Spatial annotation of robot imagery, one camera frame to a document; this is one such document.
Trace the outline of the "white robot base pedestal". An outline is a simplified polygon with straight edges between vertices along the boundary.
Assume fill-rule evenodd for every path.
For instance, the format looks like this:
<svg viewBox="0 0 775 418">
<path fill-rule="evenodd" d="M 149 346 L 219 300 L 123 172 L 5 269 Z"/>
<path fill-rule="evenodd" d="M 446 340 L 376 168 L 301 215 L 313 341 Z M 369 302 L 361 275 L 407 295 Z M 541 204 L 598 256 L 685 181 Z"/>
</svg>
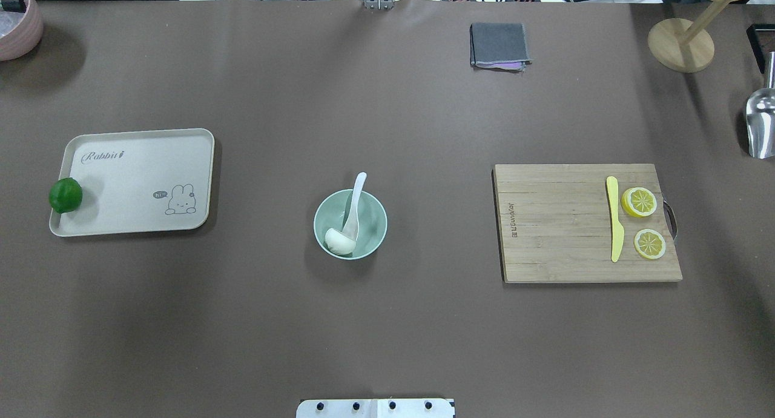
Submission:
<svg viewBox="0 0 775 418">
<path fill-rule="evenodd" d="M 455 417 L 453 399 L 308 399 L 298 405 L 296 417 Z"/>
</svg>

